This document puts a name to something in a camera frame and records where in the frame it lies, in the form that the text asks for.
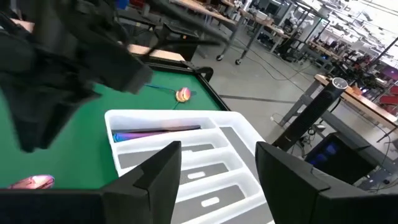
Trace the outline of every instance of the concrete floor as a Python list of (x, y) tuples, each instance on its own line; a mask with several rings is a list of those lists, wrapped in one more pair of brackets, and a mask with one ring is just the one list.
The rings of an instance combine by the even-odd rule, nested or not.
[[(249, 41), (245, 30), (239, 32), (237, 39), (243, 43)], [(288, 112), (293, 103), (310, 86), (313, 76), (320, 71), (309, 63), (300, 66), (297, 63), (283, 61), (276, 55), (270, 54), (257, 42), (252, 45), (251, 51), (241, 65), (234, 64), (242, 52), (236, 47), (232, 47), (224, 59), (217, 62), (215, 58), (222, 49), (223, 47), (204, 47), (202, 50), (208, 57), (203, 59), (195, 54), (192, 62), (196, 66), (212, 67), (215, 74), (210, 81), (211, 86), (232, 110), (243, 114), (267, 142), (274, 142), (284, 130), (276, 122), (279, 122)], [(344, 102), (340, 103), (333, 114), (380, 151), (387, 152), (388, 144), (385, 142), (389, 142), (389, 138), (383, 139), (380, 143), (376, 141), (384, 135), (382, 129), (389, 131), (388, 129), (375, 126)], [(324, 134), (332, 132), (334, 130), (326, 125)], [(390, 137), (391, 140), (397, 138), (395, 134), (391, 134)], [(315, 136), (311, 145), (314, 146), (321, 140), (320, 136)], [(311, 148), (307, 145), (305, 153)], [(299, 147), (294, 148), (293, 154), (300, 156), (301, 153)], [(397, 150), (393, 145), (390, 146), (387, 156), (391, 159), (398, 158)], [(397, 192), (398, 189), (391, 188), (384, 192), (391, 191)]]

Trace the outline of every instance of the white plastic organizer tray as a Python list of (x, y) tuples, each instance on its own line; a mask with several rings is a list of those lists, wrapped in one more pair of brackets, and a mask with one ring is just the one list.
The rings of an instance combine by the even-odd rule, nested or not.
[[(172, 141), (181, 141), (182, 171), (173, 224), (228, 223), (266, 202), (254, 160), (256, 143), (264, 140), (237, 112), (110, 110), (105, 123), (119, 176)], [(114, 142), (112, 136), (115, 129), (188, 125), (200, 125), (201, 129), (123, 142)]]

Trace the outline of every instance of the caster wheel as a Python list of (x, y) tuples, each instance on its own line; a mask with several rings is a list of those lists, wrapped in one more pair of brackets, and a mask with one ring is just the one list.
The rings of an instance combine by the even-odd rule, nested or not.
[(216, 59), (217, 59), (217, 61), (219, 62), (219, 61), (221, 61), (223, 58), (224, 58), (224, 55), (218, 55)]

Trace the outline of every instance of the green table surface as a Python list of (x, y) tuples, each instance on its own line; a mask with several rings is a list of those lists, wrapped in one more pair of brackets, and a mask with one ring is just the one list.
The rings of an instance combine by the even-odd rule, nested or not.
[[(190, 101), (176, 110), (220, 110), (193, 75), (155, 71), (152, 84), (196, 91)], [(24, 153), (13, 133), (4, 98), (0, 97), (1, 145), (0, 187), (31, 175), (50, 174), (57, 189), (98, 189), (118, 177), (106, 136), (104, 114), (113, 109), (171, 110), (171, 91), (145, 86), (138, 95), (121, 93), (98, 85), (103, 96), (82, 106), (67, 123), (49, 149)]]

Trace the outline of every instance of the green felt table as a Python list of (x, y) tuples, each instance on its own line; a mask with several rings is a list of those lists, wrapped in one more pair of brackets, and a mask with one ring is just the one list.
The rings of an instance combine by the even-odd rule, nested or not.
[[(189, 72), (155, 71), (152, 84), (178, 90), (188, 87), (197, 94), (176, 110), (225, 110), (203, 85), (198, 75)], [(175, 97), (171, 91), (145, 86), (138, 95), (121, 93), (98, 85), (100, 99), (83, 105), (67, 123), (49, 149), (24, 153), (13, 133), (4, 98), (0, 97), (1, 156), (0, 187), (7, 187), (31, 175), (50, 174), (58, 189), (98, 189), (116, 179), (111, 147), (106, 136), (104, 114), (114, 109), (171, 110)]]

